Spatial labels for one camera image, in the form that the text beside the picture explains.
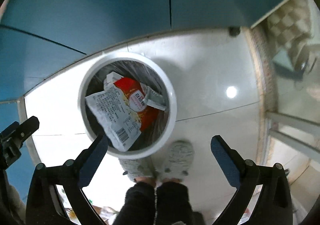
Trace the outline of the white printed snack bag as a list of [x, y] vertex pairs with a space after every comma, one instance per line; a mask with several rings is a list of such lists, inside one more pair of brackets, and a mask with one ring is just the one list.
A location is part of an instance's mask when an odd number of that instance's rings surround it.
[[113, 147], [120, 152], [128, 151], [142, 132], [129, 114], [123, 92], [112, 84], [102, 92], [87, 96], [85, 101]]

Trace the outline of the grey right slipper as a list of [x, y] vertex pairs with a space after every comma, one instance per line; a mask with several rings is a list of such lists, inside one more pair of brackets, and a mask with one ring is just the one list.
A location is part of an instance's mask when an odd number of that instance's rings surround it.
[[172, 179], [183, 181], [189, 175], [193, 160], [193, 145], [188, 141], [174, 141], [167, 149], [162, 168], [159, 171], [159, 180], [161, 182]]

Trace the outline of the black trouser leg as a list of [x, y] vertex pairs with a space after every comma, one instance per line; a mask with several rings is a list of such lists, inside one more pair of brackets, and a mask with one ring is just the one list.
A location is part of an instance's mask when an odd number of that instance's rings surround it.
[[125, 203], [114, 220], [115, 225], [151, 225], [156, 214], [155, 189], [145, 182], [138, 182], [125, 196]]
[[193, 210], [185, 185], [165, 182], [157, 188], [156, 196], [156, 224], [193, 224]]

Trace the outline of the white round trash bin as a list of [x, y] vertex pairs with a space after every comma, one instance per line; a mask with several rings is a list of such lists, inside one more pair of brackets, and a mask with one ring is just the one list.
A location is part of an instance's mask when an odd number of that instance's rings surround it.
[[159, 65], [127, 51], [114, 51], [86, 73], [79, 110], [90, 140], [106, 136], [108, 153], [139, 159], [159, 151], [177, 115], [174, 88]]

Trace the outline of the black trouser right leg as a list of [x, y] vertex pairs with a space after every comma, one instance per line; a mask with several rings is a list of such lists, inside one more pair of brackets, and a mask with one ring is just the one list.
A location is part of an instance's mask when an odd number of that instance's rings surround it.
[[193, 210], [185, 185], [165, 182], [157, 188], [156, 196], [156, 224], [193, 224]]

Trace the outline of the red white food packet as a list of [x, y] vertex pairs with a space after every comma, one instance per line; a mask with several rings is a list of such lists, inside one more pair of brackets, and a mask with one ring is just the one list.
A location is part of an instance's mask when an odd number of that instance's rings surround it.
[[149, 128], [159, 112], [167, 109], [163, 96], [144, 83], [111, 72], [104, 80], [104, 88], [112, 84], [123, 92], [123, 100], [130, 108], [129, 114], [139, 124], [140, 131]]

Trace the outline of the blue kitchen cabinet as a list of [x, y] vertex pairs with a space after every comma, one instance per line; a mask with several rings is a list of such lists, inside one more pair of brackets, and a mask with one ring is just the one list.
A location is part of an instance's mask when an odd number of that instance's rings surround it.
[[220, 134], [245, 158], [258, 142], [258, 89], [244, 34], [283, 0], [9, 0], [1, 19], [1, 126], [17, 120], [16, 99], [58, 70], [107, 47], [142, 53], [177, 95], [172, 139], [189, 139], [186, 179], [197, 210], [224, 207], [234, 189], [209, 144]]

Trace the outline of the grey slipper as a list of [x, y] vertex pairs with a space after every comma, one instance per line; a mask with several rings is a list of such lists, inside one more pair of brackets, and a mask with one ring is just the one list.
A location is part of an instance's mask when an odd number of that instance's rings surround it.
[[159, 171], [159, 180], [161, 182], [172, 179], [183, 181], [189, 175], [193, 160], [193, 145], [188, 141], [174, 141], [167, 149], [162, 168]]
[[156, 173], [149, 157], [140, 159], [119, 159], [123, 168], [123, 176], [127, 176], [132, 182], [137, 177], [155, 178]]

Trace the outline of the black trouser left leg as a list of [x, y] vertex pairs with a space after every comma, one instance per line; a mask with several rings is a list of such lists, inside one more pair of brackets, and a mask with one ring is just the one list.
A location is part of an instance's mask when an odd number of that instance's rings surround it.
[[151, 225], [156, 214], [155, 189], [145, 182], [138, 182], [125, 196], [125, 203], [114, 220], [115, 225]]

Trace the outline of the grey left slipper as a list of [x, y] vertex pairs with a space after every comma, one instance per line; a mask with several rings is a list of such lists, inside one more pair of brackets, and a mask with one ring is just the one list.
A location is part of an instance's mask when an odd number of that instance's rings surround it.
[[127, 176], [132, 182], [137, 177], [155, 178], [156, 173], [149, 157], [140, 159], [119, 159], [123, 168], [123, 176]]

